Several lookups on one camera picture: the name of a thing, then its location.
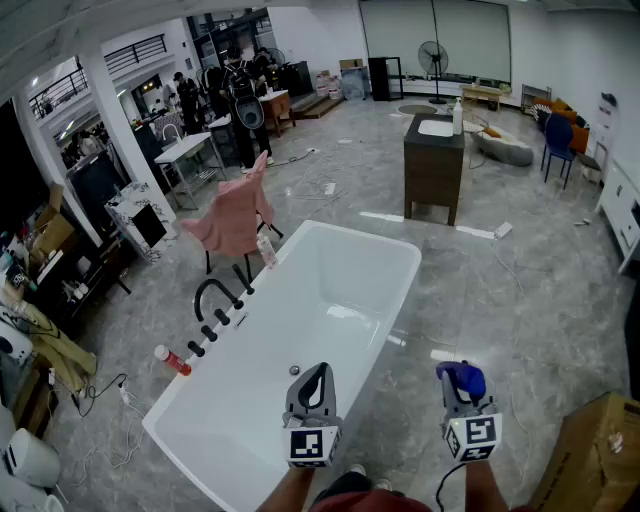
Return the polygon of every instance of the pink jacket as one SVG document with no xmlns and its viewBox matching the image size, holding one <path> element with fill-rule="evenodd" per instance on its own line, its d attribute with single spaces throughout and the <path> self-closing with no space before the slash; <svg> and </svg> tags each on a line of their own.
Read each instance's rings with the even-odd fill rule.
<svg viewBox="0 0 640 512">
<path fill-rule="evenodd" d="M 255 251 L 256 212 L 267 225 L 273 224 L 273 208 L 262 190 L 266 166 L 264 151 L 246 176 L 220 183 L 218 195 L 202 219 L 180 221 L 182 227 L 200 240 L 207 251 L 220 251 L 232 257 Z"/>
</svg>

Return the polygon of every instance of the white bathtub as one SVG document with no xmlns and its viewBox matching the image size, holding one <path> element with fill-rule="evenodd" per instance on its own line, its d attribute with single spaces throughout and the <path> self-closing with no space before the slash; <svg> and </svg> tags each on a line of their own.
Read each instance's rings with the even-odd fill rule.
<svg viewBox="0 0 640 512">
<path fill-rule="evenodd" d="M 289 368 L 328 362 L 345 418 L 420 258 L 404 242 L 306 221 L 278 251 L 280 264 L 264 269 L 255 293 L 242 296 L 244 308 L 229 310 L 231 324 L 214 329 L 218 341 L 205 341 L 206 355 L 189 360 L 191 375 L 169 385 L 144 427 L 226 511 L 255 510 L 287 471 L 281 429 L 295 380 Z"/>
</svg>

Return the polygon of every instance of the forearm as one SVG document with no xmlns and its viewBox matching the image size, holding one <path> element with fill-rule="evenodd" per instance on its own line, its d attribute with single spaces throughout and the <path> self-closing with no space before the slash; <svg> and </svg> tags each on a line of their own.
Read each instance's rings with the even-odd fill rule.
<svg viewBox="0 0 640 512">
<path fill-rule="evenodd" d="M 258 512 L 300 512 L 313 480 L 313 469 L 291 468 Z"/>
<path fill-rule="evenodd" d="M 466 512 L 507 512 L 488 462 L 466 465 Z"/>
</svg>

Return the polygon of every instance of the balcony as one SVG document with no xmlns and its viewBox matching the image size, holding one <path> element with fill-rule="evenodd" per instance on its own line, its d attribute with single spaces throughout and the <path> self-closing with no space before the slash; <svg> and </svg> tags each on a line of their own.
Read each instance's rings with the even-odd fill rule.
<svg viewBox="0 0 640 512">
<path fill-rule="evenodd" d="M 111 75 L 121 75 L 129 69 L 153 60 L 157 55 L 166 53 L 164 34 L 160 34 L 111 52 L 104 56 L 104 60 Z M 39 121 L 88 89 L 84 70 L 77 69 L 31 98 L 31 111 Z"/>
</svg>

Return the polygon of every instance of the bottle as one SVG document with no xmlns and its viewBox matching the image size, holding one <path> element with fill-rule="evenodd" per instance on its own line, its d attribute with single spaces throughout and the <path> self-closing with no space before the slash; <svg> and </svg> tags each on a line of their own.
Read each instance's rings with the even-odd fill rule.
<svg viewBox="0 0 640 512">
<path fill-rule="evenodd" d="M 154 354 L 158 359 L 160 359 L 160 361 L 164 361 L 169 366 L 171 366 L 171 368 L 178 370 L 178 373 L 184 375 L 185 377 L 191 374 L 191 366 L 185 363 L 164 345 L 158 345 L 156 347 L 156 350 L 154 351 Z"/>
<path fill-rule="evenodd" d="M 278 264 L 278 258 L 271 245 L 271 240 L 264 233 L 258 233 L 258 250 L 262 254 L 262 259 L 267 267 L 274 268 Z"/>
<path fill-rule="evenodd" d="M 456 99 L 456 106 L 453 107 L 453 133 L 454 135 L 462 133 L 462 105 L 460 105 L 460 98 Z"/>
</svg>

